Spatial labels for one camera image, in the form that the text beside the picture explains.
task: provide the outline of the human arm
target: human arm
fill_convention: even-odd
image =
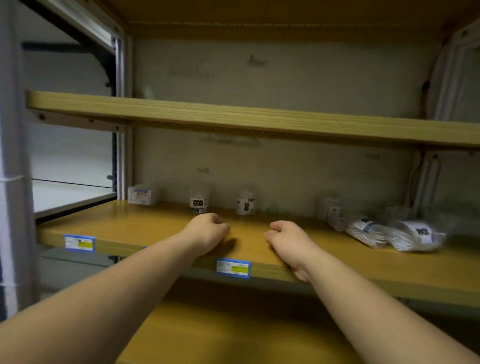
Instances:
[[[41,301],[0,325],[3,363],[114,363],[180,272],[230,226],[215,214]]]
[[[267,242],[328,312],[368,364],[480,363],[480,358],[315,244],[296,224],[276,221]]]

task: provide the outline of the metal upright post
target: metal upright post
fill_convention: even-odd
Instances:
[[[17,0],[0,1],[0,262],[7,317],[38,301]]]

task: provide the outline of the upper shelf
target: upper shelf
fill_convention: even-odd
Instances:
[[[476,0],[96,0],[139,37],[440,41],[480,15]]]
[[[239,216],[210,209],[231,224],[230,234],[195,267],[215,270],[217,257],[247,260],[251,276],[296,281],[290,269],[264,240],[271,221],[282,216]],[[435,254],[408,254],[392,248],[371,249],[318,220],[283,217],[298,223],[329,253],[374,280],[393,296],[480,307],[480,253],[453,242]],[[112,201],[38,226],[38,242],[64,246],[64,234],[95,237],[99,253],[128,256],[180,232],[192,219],[187,205],[161,202],[155,207]]]
[[[480,146],[480,124],[28,91],[27,106],[89,119],[158,127]]]

